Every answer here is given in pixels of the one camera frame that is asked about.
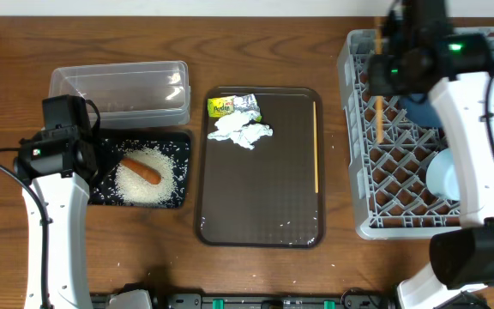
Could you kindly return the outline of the orange carrot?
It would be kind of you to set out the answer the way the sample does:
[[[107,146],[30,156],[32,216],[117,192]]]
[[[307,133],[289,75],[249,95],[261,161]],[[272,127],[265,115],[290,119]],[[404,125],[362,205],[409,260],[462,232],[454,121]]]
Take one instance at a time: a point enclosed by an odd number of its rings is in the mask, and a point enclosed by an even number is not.
[[[120,164],[127,167],[130,171],[137,174],[151,185],[158,185],[161,182],[160,173],[140,161],[124,157],[120,161]]]

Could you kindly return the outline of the dark blue plate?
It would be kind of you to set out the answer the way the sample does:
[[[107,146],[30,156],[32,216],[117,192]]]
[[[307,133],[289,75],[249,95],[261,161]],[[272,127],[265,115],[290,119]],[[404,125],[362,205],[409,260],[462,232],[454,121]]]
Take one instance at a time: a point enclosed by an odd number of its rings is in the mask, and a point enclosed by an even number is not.
[[[406,117],[423,128],[442,128],[442,123],[426,94],[401,96],[400,107],[407,111]]]

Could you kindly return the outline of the white foil paper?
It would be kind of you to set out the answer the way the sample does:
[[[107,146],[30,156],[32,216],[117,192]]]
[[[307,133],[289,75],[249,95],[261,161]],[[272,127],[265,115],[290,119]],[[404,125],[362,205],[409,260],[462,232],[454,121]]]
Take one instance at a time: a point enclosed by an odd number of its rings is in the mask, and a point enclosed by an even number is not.
[[[254,94],[231,96],[235,97],[234,112],[216,119],[216,131],[208,133],[208,140],[230,140],[242,148],[253,150],[255,142],[272,136],[274,131],[268,124],[261,123],[261,109]]]

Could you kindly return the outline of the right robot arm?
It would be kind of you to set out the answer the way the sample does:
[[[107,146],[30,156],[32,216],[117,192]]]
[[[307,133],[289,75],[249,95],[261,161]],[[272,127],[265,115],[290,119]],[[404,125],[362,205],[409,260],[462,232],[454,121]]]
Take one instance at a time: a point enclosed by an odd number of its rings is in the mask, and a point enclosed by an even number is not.
[[[494,286],[494,57],[479,33],[387,33],[369,60],[373,96],[425,94],[460,186],[461,229],[431,238],[430,262],[401,282],[399,308],[439,308]]]

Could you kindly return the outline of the light blue small bowl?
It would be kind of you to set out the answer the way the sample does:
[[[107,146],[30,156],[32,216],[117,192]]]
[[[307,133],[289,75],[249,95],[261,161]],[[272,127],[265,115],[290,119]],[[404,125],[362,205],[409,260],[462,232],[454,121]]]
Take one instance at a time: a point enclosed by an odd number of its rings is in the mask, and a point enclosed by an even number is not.
[[[453,201],[461,199],[454,157],[449,148],[439,152],[431,160],[425,183],[430,193],[436,197]]]

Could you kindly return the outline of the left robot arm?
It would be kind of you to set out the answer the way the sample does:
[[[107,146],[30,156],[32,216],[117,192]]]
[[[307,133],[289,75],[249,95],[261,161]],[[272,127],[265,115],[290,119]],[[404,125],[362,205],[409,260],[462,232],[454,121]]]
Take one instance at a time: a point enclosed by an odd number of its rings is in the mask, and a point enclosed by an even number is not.
[[[117,164],[108,141],[76,128],[21,141],[15,173],[25,185],[26,308],[91,308],[86,213],[90,185]]]

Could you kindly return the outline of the yellow snack wrapper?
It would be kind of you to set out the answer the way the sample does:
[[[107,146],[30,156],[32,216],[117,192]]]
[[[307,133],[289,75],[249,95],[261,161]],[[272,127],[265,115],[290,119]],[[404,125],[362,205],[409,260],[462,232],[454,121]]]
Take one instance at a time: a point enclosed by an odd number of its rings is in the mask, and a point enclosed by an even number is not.
[[[222,118],[234,112],[234,96],[208,99],[208,116]]]

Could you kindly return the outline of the pile of white rice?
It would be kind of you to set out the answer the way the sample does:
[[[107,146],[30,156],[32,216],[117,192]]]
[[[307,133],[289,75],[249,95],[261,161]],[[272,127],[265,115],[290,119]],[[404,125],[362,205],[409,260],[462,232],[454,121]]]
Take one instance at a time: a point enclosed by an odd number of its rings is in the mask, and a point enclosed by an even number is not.
[[[158,185],[151,185],[118,163],[97,187],[91,188],[91,204],[175,209],[184,204],[189,171],[190,144],[176,141],[124,139],[123,156],[158,171]]]

